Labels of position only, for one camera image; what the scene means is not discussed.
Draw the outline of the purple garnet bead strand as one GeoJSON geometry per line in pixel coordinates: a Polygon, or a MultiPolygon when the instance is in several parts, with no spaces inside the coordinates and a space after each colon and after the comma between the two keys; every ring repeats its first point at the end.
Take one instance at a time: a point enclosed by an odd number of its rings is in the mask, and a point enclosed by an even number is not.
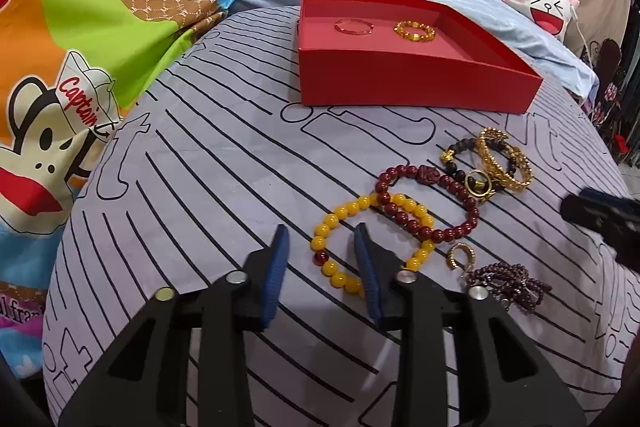
{"type": "Polygon", "coordinates": [[[488,290],[506,309],[515,305],[533,313],[552,291],[552,286],[529,275],[524,265],[491,263],[472,270],[464,277],[466,289],[480,286],[488,290]]]}

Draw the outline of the gold hoop earring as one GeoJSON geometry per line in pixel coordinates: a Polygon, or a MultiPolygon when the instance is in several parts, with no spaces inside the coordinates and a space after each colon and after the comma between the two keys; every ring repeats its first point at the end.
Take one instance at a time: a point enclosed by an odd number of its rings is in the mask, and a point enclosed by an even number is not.
{"type": "Polygon", "coordinates": [[[475,263],[475,251],[467,243],[455,243],[447,251],[446,265],[450,271],[470,272],[474,269],[475,263]]]}

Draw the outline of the gold chain bangle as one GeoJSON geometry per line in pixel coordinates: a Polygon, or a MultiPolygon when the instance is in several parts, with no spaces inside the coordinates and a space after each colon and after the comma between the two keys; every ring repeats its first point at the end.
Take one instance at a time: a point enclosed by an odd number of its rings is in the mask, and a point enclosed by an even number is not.
{"type": "Polygon", "coordinates": [[[506,132],[484,128],[475,140],[484,170],[491,179],[512,192],[523,192],[534,181],[532,166],[525,153],[509,143],[506,132]]]}

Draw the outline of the thin gold red bangle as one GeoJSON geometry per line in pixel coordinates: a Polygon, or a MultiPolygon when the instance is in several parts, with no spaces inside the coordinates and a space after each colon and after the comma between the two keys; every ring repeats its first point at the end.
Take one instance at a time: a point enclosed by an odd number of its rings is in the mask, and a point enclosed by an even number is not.
{"type": "Polygon", "coordinates": [[[345,17],[334,23],[334,29],[344,35],[360,37],[371,35],[374,25],[362,18],[345,17]]]}

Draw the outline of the red jewelry tray box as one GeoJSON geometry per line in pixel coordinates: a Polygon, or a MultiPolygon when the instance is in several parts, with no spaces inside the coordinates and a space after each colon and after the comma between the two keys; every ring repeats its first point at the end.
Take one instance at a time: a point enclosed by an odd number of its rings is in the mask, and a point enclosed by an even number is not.
{"type": "Polygon", "coordinates": [[[430,106],[524,114],[541,77],[506,44],[446,4],[302,0],[298,75],[306,106],[430,106]],[[374,25],[354,37],[340,18],[374,25]]]}

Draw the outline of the white laughing cat pillow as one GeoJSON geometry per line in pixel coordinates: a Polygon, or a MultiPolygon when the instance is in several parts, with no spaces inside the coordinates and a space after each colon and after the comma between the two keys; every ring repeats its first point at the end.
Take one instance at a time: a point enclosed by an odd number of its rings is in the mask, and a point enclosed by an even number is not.
{"type": "Polygon", "coordinates": [[[578,0],[502,0],[555,39],[563,41],[578,0]]]}

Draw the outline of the grey striped bed sheet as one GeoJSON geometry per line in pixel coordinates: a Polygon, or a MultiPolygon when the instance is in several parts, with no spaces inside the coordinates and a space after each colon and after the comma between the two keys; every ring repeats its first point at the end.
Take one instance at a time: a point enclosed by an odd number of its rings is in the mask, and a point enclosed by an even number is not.
{"type": "Polygon", "coordinates": [[[612,400],[639,327],[639,280],[599,236],[562,220],[583,187],[627,193],[570,88],[589,69],[546,37],[508,41],[542,77],[523,115],[421,107],[311,108],[299,101],[294,8],[234,14],[140,98],[76,202],[44,319],[44,389],[58,416],[157,288],[197,291],[286,225],[291,254],[276,319],[247,339],[261,426],[385,426],[399,353],[363,302],[311,260],[314,228],[372,191],[384,169],[437,165],[445,147],[504,130],[533,183],[494,196],[470,244],[480,265],[525,265],[551,294],[515,320],[588,417],[612,400]]]}

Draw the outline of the colourful monkey cartoon blanket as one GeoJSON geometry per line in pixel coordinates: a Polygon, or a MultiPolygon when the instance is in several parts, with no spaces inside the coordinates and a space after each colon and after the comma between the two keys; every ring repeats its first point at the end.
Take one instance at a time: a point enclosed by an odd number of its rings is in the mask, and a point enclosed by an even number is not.
{"type": "Polygon", "coordinates": [[[1,0],[1,352],[42,367],[70,210],[122,116],[234,0],[1,0]]]}

